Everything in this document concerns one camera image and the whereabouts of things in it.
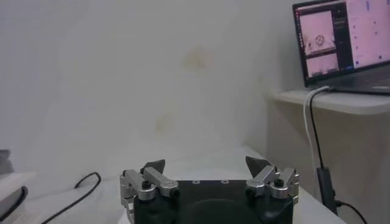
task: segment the white desk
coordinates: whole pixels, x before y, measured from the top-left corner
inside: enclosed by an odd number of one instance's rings
[[[0,201],[13,194],[34,176],[35,173],[8,173],[0,175]]]
[[[303,104],[309,90],[292,90],[274,95],[284,102]],[[327,110],[356,114],[374,115],[390,111],[390,97],[353,93],[322,93],[313,100],[313,106]]]
[[[246,155],[260,158],[258,153],[247,147],[218,150],[167,162],[164,173],[176,180],[248,179],[251,175],[246,167]],[[90,187],[28,201],[26,210],[43,220],[86,193]],[[300,189],[299,194],[299,203],[294,207],[295,224],[345,224],[303,189]],[[128,224],[126,212],[120,204],[119,180],[115,178],[102,182],[88,198],[55,221],[66,224]]]

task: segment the laptop screen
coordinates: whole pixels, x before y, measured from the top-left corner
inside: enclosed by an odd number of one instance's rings
[[[293,5],[305,83],[390,61],[390,0]]]

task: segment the screw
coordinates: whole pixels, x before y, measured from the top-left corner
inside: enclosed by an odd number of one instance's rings
[[[277,179],[274,181],[275,187],[283,187],[285,185],[285,182],[282,179]]]
[[[152,187],[151,182],[149,182],[149,181],[142,182],[142,190],[146,190],[146,189],[149,189],[151,187]]]

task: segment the metal bracket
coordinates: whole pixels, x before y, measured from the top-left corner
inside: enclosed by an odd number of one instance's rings
[[[255,178],[247,180],[247,194],[258,197],[264,194],[266,184],[276,180],[280,172],[274,166],[266,166]]]
[[[121,204],[126,208],[127,217],[131,224],[134,219],[134,198],[148,201],[155,198],[156,186],[146,181],[142,175],[135,170],[125,170],[119,178],[121,185]]]
[[[153,167],[144,169],[144,178],[155,184],[164,197],[177,198],[180,195],[179,183],[168,179]]]
[[[286,168],[280,178],[273,181],[270,185],[271,195],[274,198],[285,199],[289,196],[294,198],[294,204],[298,203],[299,194],[299,174],[295,169]]]

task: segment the black object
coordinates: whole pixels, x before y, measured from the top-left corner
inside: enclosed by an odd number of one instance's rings
[[[11,151],[9,149],[0,149],[0,160],[5,161],[10,158]]]
[[[24,200],[27,198],[28,194],[29,194],[28,188],[23,186],[21,188],[21,194],[20,194],[18,200],[15,202],[15,204],[13,204],[8,209],[8,211],[6,211],[5,213],[3,213],[2,216],[0,216],[0,222],[3,222],[6,218],[8,218],[8,216],[10,216],[24,202]]]
[[[318,82],[318,85],[330,86],[332,91],[340,93],[390,95],[390,77],[388,76],[388,70],[383,69],[366,71],[362,74],[351,74],[347,77],[337,77]]]
[[[367,221],[366,219],[363,217],[363,215],[355,208],[353,207],[352,205],[348,204],[348,203],[345,203],[345,202],[342,202],[342,201],[336,201],[336,205],[337,207],[341,207],[341,206],[346,206],[346,207],[349,207],[351,208],[353,211],[355,211],[358,216],[360,217],[360,219],[363,221],[364,224],[367,224]]]
[[[316,137],[316,144],[317,144],[317,149],[318,149],[318,155],[319,159],[321,162],[321,168],[317,168],[317,175],[318,175],[318,182],[319,182],[319,187],[321,191],[321,198],[322,198],[322,204],[324,204],[329,210],[331,210],[333,213],[337,215],[337,208],[345,205],[350,208],[352,208],[362,219],[362,221],[367,224],[366,219],[363,217],[363,215],[352,205],[342,202],[342,201],[336,201],[335,200],[335,190],[333,189],[332,185],[332,179],[330,177],[330,171],[327,167],[324,167],[324,162],[322,160],[322,155],[321,155],[321,150],[319,147],[319,140],[318,140],[318,135],[317,135],[317,129],[316,129],[316,123],[314,121],[314,116],[313,116],[313,99],[314,97],[321,93],[321,91],[313,94],[310,99],[309,107],[310,107],[310,116],[311,116],[311,123],[313,124],[313,131],[314,135]]]
[[[45,221],[42,222],[42,224],[47,224],[49,223],[51,220],[55,219],[57,216],[59,216],[60,214],[64,213],[65,211],[69,210],[70,208],[72,208],[73,206],[75,206],[76,204],[78,204],[80,201],[84,200],[86,197],[88,197],[90,194],[92,194],[92,192],[97,188],[97,186],[100,184],[100,182],[102,181],[102,178],[100,177],[99,173],[97,172],[93,172],[93,173],[90,173],[88,174],[87,176],[83,177],[79,182],[77,182],[77,184],[74,186],[75,189],[79,188],[80,184],[85,180],[87,179],[88,177],[90,176],[97,176],[97,182],[96,184],[83,196],[81,196],[79,199],[77,199],[75,202],[71,203],[70,205],[68,205],[67,207],[63,208],[61,211],[55,213],[54,215],[50,216],[48,219],[46,219]]]
[[[319,140],[318,140],[318,134],[317,134],[317,128],[316,128],[316,123],[314,122],[314,113],[313,113],[313,99],[314,97],[321,93],[322,91],[314,93],[311,98],[310,98],[310,118],[311,118],[311,123],[313,124],[313,131],[314,131],[314,136],[316,137],[316,144],[317,144],[317,150],[318,150],[318,157],[319,157],[319,162],[321,165],[321,168],[324,168],[324,162],[322,160],[322,153],[321,153],[321,148],[319,147]]]
[[[284,184],[285,182],[282,179],[277,179],[274,182],[275,187],[283,187]]]
[[[329,169],[326,167],[317,168],[317,175],[319,189],[321,190],[322,204],[337,215],[335,191],[333,190]]]
[[[142,182],[142,189],[149,189],[149,188],[151,188],[151,186],[152,186],[152,183],[147,181],[147,180]]]
[[[246,156],[245,157],[246,165],[250,171],[252,177],[255,177],[260,171],[262,171],[266,166],[270,166],[271,164],[265,159],[257,159],[254,157]]]
[[[137,224],[292,224],[293,198],[276,199],[266,190],[247,197],[246,180],[178,181],[180,196],[134,199]]]
[[[141,174],[144,174],[144,169],[147,167],[153,167],[155,170],[162,174],[165,168],[165,159],[146,163],[145,166],[141,169]]]

